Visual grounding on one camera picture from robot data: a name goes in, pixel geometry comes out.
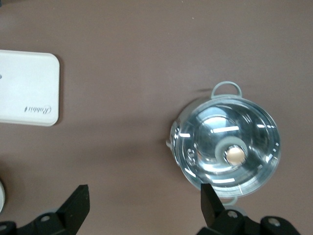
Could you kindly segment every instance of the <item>brand logo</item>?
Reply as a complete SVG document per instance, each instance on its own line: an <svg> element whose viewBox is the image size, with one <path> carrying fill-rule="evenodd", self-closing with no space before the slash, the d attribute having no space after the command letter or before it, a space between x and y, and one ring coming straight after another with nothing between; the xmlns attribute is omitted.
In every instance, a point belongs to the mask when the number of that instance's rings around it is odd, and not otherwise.
<svg viewBox="0 0 313 235"><path fill-rule="evenodd" d="M51 106L45 105L44 107L30 107L26 106L24 109L25 113L36 113L36 114L49 114L51 113Z"/></svg>

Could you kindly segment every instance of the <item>white object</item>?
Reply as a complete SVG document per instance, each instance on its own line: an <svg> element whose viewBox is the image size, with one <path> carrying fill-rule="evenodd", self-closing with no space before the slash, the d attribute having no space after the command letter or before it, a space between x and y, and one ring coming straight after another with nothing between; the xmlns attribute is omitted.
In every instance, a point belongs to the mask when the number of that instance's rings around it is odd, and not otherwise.
<svg viewBox="0 0 313 235"><path fill-rule="evenodd" d="M59 83L60 63L54 55L0 50L0 122L54 125Z"/></svg>
<svg viewBox="0 0 313 235"><path fill-rule="evenodd" d="M4 202L5 202L5 192L4 192L4 187L0 181L0 212L3 209Z"/></svg>

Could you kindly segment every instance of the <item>brown surface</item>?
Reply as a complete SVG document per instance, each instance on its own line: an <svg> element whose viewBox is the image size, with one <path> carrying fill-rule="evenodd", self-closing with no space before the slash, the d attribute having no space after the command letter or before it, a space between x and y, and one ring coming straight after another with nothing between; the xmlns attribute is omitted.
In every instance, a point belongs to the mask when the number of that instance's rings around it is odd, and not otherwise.
<svg viewBox="0 0 313 235"><path fill-rule="evenodd" d="M283 151L237 205L312 233L312 1L2 3L0 48L53 53L62 70L57 125L0 124L0 220L23 225L89 184L78 234L195 234L200 193L164 142L187 103L232 80L276 120Z"/></svg>

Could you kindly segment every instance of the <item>glass pot handle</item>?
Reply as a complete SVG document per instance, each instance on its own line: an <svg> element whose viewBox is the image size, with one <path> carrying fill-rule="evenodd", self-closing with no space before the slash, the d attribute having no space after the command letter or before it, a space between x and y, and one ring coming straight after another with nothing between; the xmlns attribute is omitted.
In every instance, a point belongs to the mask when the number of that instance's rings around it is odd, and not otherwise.
<svg viewBox="0 0 313 235"><path fill-rule="evenodd" d="M236 90L237 90L237 94L215 94L215 91L218 87L222 86L222 85L225 85L225 84L228 84L228 85L233 85ZM221 98L221 97L226 97L226 96L239 96L239 97L243 97L243 93L240 89L240 87L234 83L234 82L230 82L230 81L224 81L224 82L220 82L219 84L217 84L213 90L212 90L212 94L211 94L211 99L216 99L216 98Z"/></svg>

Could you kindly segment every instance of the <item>small round object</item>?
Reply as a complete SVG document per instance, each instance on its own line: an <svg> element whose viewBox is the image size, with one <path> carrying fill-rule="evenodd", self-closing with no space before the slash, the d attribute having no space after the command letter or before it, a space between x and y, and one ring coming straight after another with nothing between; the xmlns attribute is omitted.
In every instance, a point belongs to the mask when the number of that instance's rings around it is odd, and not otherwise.
<svg viewBox="0 0 313 235"><path fill-rule="evenodd" d="M243 216L248 216L248 214L245 212L245 210L240 208L240 207L231 206L231 205L229 205L229 206L226 205L224 207L225 207L225 210L235 210L235 211L239 212L240 214L242 214Z"/></svg>
<svg viewBox="0 0 313 235"><path fill-rule="evenodd" d="M4 191L3 184L0 181L0 212L3 209L4 202L5 202L5 191Z"/></svg>
<svg viewBox="0 0 313 235"><path fill-rule="evenodd" d="M244 150L237 145L228 147L224 153L224 157L231 165L242 165L246 161Z"/></svg>
<svg viewBox="0 0 313 235"><path fill-rule="evenodd" d="M268 222L269 222L271 225L274 225L274 226L276 226L276 227L279 227L279 226L280 226L279 221L278 221L277 219L275 219L275 218L269 218L269 219L268 219Z"/></svg>
<svg viewBox="0 0 313 235"><path fill-rule="evenodd" d="M40 219L40 221L41 222L46 222L46 221L48 221L50 219L50 215L45 215L45 216L43 216L41 219Z"/></svg>
<svg viewBox="0 0 313 235"><path fill-rule="evenodd" d="M238 215L235 211L229 211L227 215L231 218L238 218Z"/></svg>
<svg viewBox="0 0 313 235"><path fill-rule="evenodd" d="M229 84L237 94L215 94ZM275 172L281 153L273 118L254 102L242 98L237 84L223 82L189 104L173 123L170 141L177 164L198 189L212 185L221 198L253 193Z"/></svg>

